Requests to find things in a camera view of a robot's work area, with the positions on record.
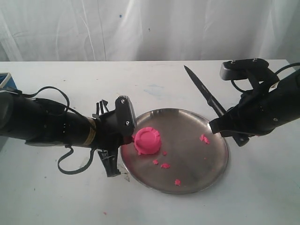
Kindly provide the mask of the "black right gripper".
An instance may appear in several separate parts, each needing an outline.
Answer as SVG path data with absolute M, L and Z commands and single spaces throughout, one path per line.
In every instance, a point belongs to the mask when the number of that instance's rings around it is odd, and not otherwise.
M 247 135 L 266 135 L 291 121 L 291 83 L 277 87 L 260 85 L 242 95 L 238 105 L 209 122 L 212 133 L 233 134 L 239 147 L 249 142 Z

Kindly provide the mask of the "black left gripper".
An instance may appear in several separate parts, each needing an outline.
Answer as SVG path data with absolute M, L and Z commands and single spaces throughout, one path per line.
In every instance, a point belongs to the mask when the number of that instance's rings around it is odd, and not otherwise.
M 96 103 L 96 113 L 92 115 L 96 123 L 97 153 L 105 168 L 107 177 L 120 175 L 117 168 L 118 148 L 131 143 L 131 135 L 123 135 L 117 122 L 116 110 L 109 111 L 104 99 Z

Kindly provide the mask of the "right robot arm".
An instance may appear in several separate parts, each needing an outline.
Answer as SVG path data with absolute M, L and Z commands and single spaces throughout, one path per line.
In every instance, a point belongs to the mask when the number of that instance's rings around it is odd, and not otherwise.
M 263 136 L 300 118 L 300 71 L 280 80 L 272 91 L 250 90 L 224 115 L 209 122 L 212 133 Z

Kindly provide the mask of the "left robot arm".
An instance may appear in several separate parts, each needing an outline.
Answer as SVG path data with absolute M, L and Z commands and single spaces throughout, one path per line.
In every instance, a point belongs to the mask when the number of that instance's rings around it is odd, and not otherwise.
M 73 154 L 73 147 L 90 149 L 90 158 L 83 167 L 67 171 L 66 175 L 84 172 L 97 152 L 107 177 L 121 174 L 117 168 L 118 149 L 133 141 L 136 125 L 135 113 L 128 96 L 115 100 L 115 109 L 107 108 L 108 102 L 96 104 L 96 113 L 85 117 L 65 105 L 50 99 L 26 95 L 19 90 L 0 90 L 0 134 L 24 140 L 30 146 L 64 146 L 69 149 L 58 159 L 58 163 Z

